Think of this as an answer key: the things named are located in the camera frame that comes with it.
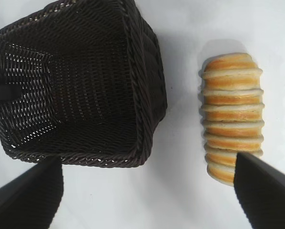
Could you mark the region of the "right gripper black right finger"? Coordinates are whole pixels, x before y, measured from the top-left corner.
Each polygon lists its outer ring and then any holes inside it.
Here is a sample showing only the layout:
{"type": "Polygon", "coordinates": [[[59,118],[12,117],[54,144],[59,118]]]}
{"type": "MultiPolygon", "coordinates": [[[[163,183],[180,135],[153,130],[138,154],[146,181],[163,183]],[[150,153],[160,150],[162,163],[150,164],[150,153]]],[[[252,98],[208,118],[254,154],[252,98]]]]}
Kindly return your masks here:
{"type": "Polygon", "coordinates": [[[236,157],[234,190],[254,229],[285,229],[285,174],[250,153],[236,157]]]}

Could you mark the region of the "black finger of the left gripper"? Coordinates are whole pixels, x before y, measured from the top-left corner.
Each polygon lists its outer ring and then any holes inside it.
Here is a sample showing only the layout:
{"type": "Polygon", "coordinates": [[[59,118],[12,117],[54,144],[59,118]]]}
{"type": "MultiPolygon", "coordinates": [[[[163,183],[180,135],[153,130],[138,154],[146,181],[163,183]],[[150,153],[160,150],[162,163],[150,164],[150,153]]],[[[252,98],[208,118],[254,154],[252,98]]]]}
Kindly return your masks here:
{"type": "Polygon", "coordinates": [[[21,98],[22,86],[0,78],[0,104],[21,98]]]}

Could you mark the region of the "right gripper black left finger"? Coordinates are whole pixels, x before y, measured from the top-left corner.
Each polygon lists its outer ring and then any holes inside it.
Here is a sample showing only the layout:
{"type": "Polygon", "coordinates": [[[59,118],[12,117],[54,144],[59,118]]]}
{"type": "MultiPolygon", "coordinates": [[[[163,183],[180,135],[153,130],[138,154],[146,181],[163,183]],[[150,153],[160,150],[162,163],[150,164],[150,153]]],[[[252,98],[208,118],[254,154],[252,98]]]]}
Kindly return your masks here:
{"type": "Polygon", "coordinates": [[[47,229],[63,196],[62,163],[49,157],[0,188],[0,229],[47,229]]]}

